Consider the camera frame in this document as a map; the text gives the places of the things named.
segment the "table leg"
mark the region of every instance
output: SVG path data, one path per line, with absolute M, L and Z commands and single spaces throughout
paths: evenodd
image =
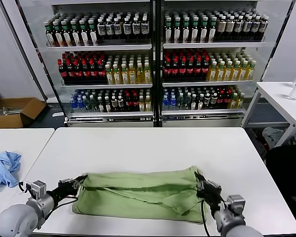
M 284 134 L 280 138 L 280 140 L 276 143 L 275 147 L 282 146 L 283 143 L 285 143 L 286 141 L 288 141 L 292 136 L 294 136 L 295 133 L 296 133 L 296 125 L 295 124 L 291 124 L 288 127 L 288 129 L 286 130 L 286 132 L 284 132 Z
M 248 107 L 248 110 L 240 124 L 242 128 L 245 128 L 250 120 L 250 117 L 254 111 L 254 107 L 257 105 L 259 98 L 261 97 L 261 94 L 259 93 L 259 89 L 256 89 L 255 94 L 253 95 L 252 101 Z

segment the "display fridge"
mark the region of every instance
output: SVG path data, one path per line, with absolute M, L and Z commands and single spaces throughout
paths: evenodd
M 240 126 L 295 2 L 0 1 L 68 126 Z

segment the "cardboard box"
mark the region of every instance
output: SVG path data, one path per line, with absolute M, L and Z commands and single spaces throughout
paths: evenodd
M 0 99 L 0 110 L 3 106 L 22 108 L 22 112 L 15 115 L 1 115 L 0 128 L 22 128 L 33 122 L 46 104 L 36 98 L 10 98 Z

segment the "white table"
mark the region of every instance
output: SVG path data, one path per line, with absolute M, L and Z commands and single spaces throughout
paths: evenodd
M 18 180 L 23 180 L 28 174 L 54 131 L 53 128 L 0 129 L 0 153 L 8 151 L 22 155 L 20 170 L 16 173 Z M 17 186 L 0 188 L 0 213 L 9 207 L 17 190 Z
M 292 90 L 292 82 L 257 82 L 257 90 L 252 102 L 242 120 L 241 127 L 245 127 L 254 111 L 255 105 L 261 96 L 265 99 L 290 123 L 283 136 L 275 145 L 281 146 L 296 133 L 296 100 L 288 98 Z
M 296 234 L 296 221 L 242 128 L 59 128 L 26 176 L 47 189 L 84 172 L 156 172 L 197 165 L 222 186 L 222 197 L 240 194 L 247 225 L 263 235 Z M 28 194 L 15 195 L 25 203 Z M 216 223 L 207 212 L 211 235 Z M 206 236 L 203 225 L 77 215 L 57 209 L 36 233 L 78 236 Z

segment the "green cloth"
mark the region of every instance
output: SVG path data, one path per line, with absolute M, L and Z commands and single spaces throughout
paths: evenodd
M 89 173 L 73 212 L 203 223 L 194 172 L 196 166 L 147 174 Z

